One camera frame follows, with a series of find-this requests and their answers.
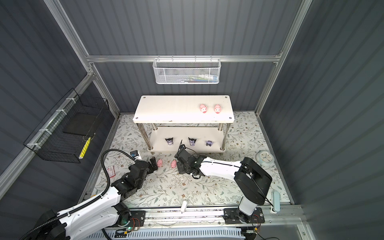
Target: round clock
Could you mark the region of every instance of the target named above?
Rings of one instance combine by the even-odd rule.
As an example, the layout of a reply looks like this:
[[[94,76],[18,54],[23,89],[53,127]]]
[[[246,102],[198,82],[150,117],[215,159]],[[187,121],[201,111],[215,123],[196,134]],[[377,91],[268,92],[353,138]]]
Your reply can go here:
[[[275,158],[270,152],[261,150],[256,154],[256,161],[264,167],[269,167],[275,162]]]

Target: flower pattern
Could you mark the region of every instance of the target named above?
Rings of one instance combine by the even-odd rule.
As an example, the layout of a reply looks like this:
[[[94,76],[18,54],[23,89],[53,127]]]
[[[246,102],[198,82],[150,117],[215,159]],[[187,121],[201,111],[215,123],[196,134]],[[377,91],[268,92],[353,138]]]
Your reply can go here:
[[[226,142],[226,151],[222,153],[204,154],[211,158],[225,161],[239,161],[244,157],[255,159],[257,152],[268,150],[265,138],[260,129],[254,112],[234,112],[235,122],[231,125]],[[128,207],[163,207],[180,206],[183,200],[189,205],[226,205],[239,204],[243,194],[237,184],[221,177],[208,176],[193,179],[187,174],[179,174],[177,168],[171,168],[175,153],[151,153],[137,128],[133,123],[134,115],[123,115],[119,127],[112,141],[111,148],[118,148],[126,152],[138,150],[143,160],[148,161],[154,156],[156,160],[162,158],[163,165],[157,171],[147,176],[142,188],[124,202]],[[151,126],[144,125],[148,136]],[[217,124],[159,124],[159,126],[218,126]],[[114,166],[116,176],[111,182],[129,172],[128,167],[133,161],[119,152],[109,152],[105,166]],[[281,202],[289,202],[280,174],[275,165],[263,167],[271,176],[272,184],[267,194],[271,200],[271,189],[280,193]],[[94,187],[93,194],[104,190],[106,177],[101,171]]]

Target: floral tablecloth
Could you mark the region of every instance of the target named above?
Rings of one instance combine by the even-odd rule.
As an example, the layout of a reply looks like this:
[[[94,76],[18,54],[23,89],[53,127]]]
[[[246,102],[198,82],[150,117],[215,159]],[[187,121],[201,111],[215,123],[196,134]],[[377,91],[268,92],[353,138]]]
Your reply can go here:
[[[235,122],[228,132],[226,151],[220,153],[204,154],[214,159],[226,161],[239,161],[244,157],[255,159],[260,150],[268,150],[264,136],[258,124],[254,112],[234,112]],[[238,204],[243,196],[239,187],[233,181],[221,177],[201,177],[193,179],[187,174],[179,174],[177,168],[171,168],[170,164],[175,153],[157,152],[153,155],[148,152],[147,146],[140,135],[136,124],[132,122],[134,115],[123,115],[113,139],[111,148],[122,149],[126,152],[138,150],[143,160],[152,156],[156,160],[163,159],[163,166],[147,176],[141,189],[124,202],[128,207],[162,207],[180,206],[183,200],[189,205],[225,205]],[[151,126],[144,125],[148,136],[151,134]],[[160,124],[159,126],[218,126],[217,124]],[[114,166],[116,176],[111,182],[119,179],[124,173],[129,172],[128,167],[133,161],[119,152],[110,152],[105,160],[105,166]],[[270,189],[280,193],[281,202],[289,202],[286,190],[281,182],[281,177],[275,165],[263,167],[271,176]],[[93,194],[103,191],[106,178],[101,171]]]

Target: yellow connector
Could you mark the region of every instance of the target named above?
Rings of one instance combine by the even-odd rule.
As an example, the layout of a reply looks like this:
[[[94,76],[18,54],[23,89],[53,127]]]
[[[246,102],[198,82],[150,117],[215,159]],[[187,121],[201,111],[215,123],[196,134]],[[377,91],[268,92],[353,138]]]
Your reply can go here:
[[[89,137],[88,140],[85,142],[84,147],[83,147],[83,149],[81,150],[79,159],[83,159],[83,157],[84,157],[84,155],[85,155],[85,152],[87,151],[90,142],[91,142],[91,137]]]

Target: black wire basket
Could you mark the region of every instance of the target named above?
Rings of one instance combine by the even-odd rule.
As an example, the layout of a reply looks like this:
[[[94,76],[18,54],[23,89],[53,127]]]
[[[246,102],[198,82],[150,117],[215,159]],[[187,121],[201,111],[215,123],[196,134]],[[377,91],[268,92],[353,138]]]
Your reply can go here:
[[[24,145],[47,161],[80,163],[109,111],[104,98],[76,95],[45,129],[37,127]]]

